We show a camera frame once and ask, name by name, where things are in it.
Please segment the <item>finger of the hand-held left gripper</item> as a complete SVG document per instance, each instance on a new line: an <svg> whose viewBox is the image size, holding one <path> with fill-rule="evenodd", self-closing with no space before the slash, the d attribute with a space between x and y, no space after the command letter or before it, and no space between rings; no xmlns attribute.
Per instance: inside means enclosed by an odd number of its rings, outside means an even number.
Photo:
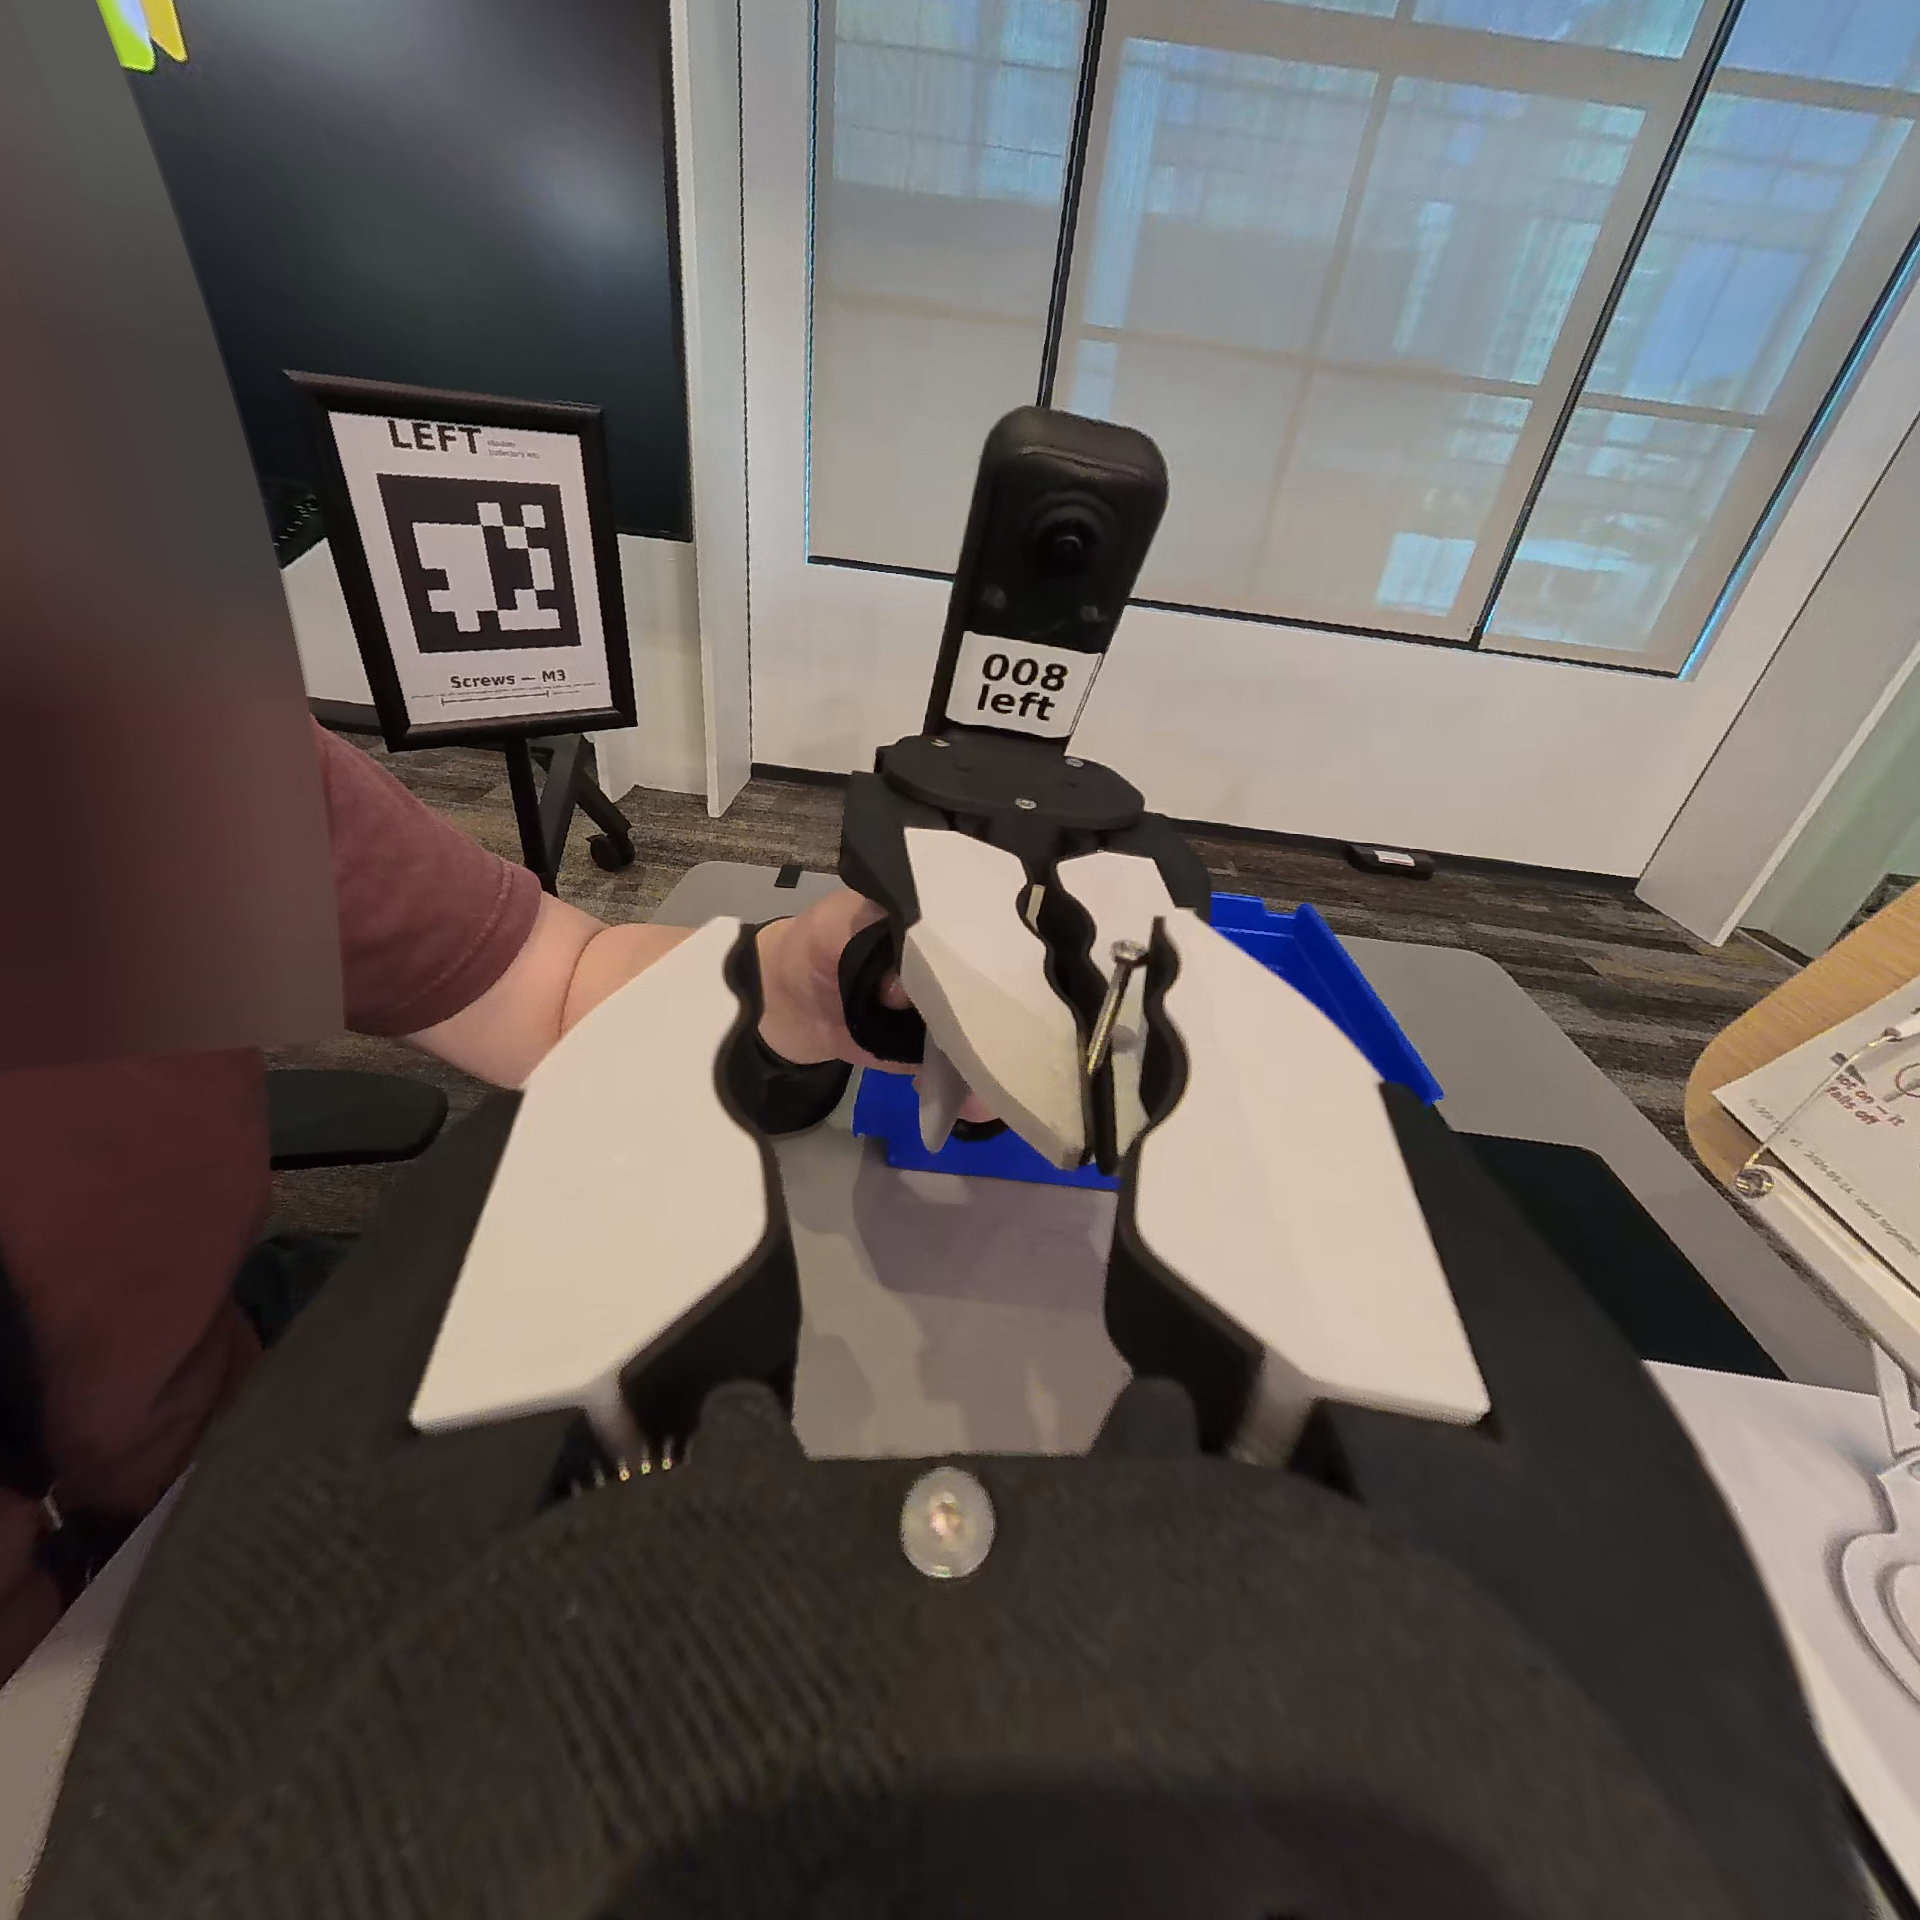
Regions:
<svg viewBox="0 0 1920 1920"><path fill-rule="evenodd" d="M1155 860L1089 852L1048 872L1048 1043L1089 1043L1112 989L1118 1006L1144 983L1145 960L1122 967L1118 943L1151 945L1163 916L1163 876Z"/></svg>
<svg viewBox="0 0 1920 1920"><path fill-rule="evenodd" d="M1025 921L1015 852L946 827L904 830L919 916L904 935L904 989L968 1088L1058 1168L1089 1150L1079 1027Z"/></svg>

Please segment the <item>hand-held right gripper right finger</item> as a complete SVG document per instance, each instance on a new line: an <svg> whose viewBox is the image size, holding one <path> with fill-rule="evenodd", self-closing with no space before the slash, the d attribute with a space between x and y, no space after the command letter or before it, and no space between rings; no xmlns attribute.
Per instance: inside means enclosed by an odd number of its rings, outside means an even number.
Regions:
<svg viewBox="0 0 1920 1920"><path fill-rule="evenodd" d="M1475 1428L1492 1409L1388 1084L1194 912L1155 926L1144 1128L1102 1294L1139 1383L1207 1456L1288 1456L1322 1406Z"/></svg>

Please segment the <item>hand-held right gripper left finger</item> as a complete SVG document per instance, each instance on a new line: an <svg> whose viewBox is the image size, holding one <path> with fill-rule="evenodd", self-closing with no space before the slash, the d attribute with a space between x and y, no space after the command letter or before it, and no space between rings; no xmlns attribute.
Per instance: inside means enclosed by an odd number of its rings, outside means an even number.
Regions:
<svg viewBox="0 0 1920 1920"><path fill-rule="evenodd" d="M619 1465L687 1456L708 1393L783 1406L801 1273L778 1158L734 1088L752 927L713 918L532 1069L425 1360L425 1436L580 1415Z"/></svg>

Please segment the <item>long metal bolt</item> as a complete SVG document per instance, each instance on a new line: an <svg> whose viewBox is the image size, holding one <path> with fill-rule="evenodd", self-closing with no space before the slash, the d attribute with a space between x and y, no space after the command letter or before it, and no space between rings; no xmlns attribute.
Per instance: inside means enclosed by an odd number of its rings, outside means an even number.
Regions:
<svg viewBox="0 0 1920 1920"><path fill-rule="evenodd" d="M1114 1056L1114 1032L1120 1020L1120 1008L1130 992L1134 974L1147 963L1147 945L1139 939L1115 939L1112 943L1112 964L1110 964L1110 980L1097 1006L1089 1049L1087 1049L1087 1077L1089 1080L1097 1078L1110 1057Z"/></svg>

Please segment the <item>blue bin with divider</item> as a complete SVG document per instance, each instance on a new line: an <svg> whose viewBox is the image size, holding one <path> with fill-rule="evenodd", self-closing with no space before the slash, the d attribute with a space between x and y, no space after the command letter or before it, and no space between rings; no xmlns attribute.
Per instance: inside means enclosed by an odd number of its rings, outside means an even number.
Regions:
<svg viewBox="0 0 1920 1920"><path fill-rule="evenodd" d="M1394 1020L1376 987L1360 972L1334 926L1304 902L1273 909L1257 895L1215 893L1212 926L1231 943L1254 956L1266 972L1307 996L1364 1056L1376 1073L1433 1107L1444 1091L1418 1047ZM1120 1182L1095 1164L1054 1168L1012 1131L962 1139L953 1131L942 1150L922 1141L922 1107L912 1080L899 1073L864 1072L857 1078L850 1133L881 1144L887 1168L985 1177L1012 1183L1043 1183L1114 1192Z"/></svg>

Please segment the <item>person's left forearm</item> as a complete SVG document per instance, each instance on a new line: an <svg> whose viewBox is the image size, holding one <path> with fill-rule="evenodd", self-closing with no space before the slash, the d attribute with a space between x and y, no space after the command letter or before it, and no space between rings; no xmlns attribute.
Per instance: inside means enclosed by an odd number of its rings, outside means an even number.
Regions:
<svg viewBox="0 0 1920 1920"><path fill-rule="evenodd" d="M577 1024L691 935L608 926L543 891L505 893L480 913L412 916L346 951L346 1024L522 1088Z"/></svg>

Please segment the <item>person's left hand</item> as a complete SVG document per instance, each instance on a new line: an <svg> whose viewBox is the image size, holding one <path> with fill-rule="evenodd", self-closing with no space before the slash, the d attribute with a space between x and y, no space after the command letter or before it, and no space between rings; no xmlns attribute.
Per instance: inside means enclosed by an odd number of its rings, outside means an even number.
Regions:
<svg viewBox="0 0 1920 1920"><path fill-rule="evenodd" d="M840 887L794 918L759 929L759 1038L785 1062L828 1062L904 1072L860 1047L846 1021L840 963L848 942L871 923L886 923L881 904Z"/></svg>

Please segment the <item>black sign stand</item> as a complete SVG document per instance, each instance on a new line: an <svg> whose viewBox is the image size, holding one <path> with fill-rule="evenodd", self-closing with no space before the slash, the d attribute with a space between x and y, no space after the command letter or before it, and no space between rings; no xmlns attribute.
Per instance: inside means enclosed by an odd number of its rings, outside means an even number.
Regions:
<svg viewBox="0 0 1920 1920"><path fill-rule="evenodd" d="M598 756L585 733L510 735L499 742L520 830L522 864L548 895L561 891L561 868L574 816L592 825L590 856L603 872L635 862L634 830L598 782Z"/></svg>

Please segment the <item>large shaded window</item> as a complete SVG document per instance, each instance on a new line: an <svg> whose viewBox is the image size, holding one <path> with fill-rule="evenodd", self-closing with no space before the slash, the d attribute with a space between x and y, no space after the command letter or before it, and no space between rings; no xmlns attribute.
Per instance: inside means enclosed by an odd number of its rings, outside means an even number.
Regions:
<svg viewBox="0 0 1920 1920"><path fill-rule="evenodd" d="M818 4L807 555L1023 403L1155 606L1687 677L1915 276L1915 4Z"/></svg>

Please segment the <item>printed instruction sheet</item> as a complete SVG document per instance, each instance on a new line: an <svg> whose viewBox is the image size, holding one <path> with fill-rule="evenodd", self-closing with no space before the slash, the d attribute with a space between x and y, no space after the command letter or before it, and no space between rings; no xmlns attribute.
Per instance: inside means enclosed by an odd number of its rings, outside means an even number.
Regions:
<svg viewBox="0 0 1920 1920"><path fill-rule="evenodd" d="M1884 1347L1915 1366L1918 983L1724 1078L1751 1136L1735 1166L1748 1214Z"/></svg>

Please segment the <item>framed tag sign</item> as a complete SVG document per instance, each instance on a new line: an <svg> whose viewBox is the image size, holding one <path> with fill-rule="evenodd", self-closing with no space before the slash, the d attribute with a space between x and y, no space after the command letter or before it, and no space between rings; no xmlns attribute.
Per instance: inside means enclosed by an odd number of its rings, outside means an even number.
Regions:
<svg viewBox="0 0 1920 1920"><path fill-rule="evenodd" d="M387 745L635 726L603 409L286 376Z"/></svg>

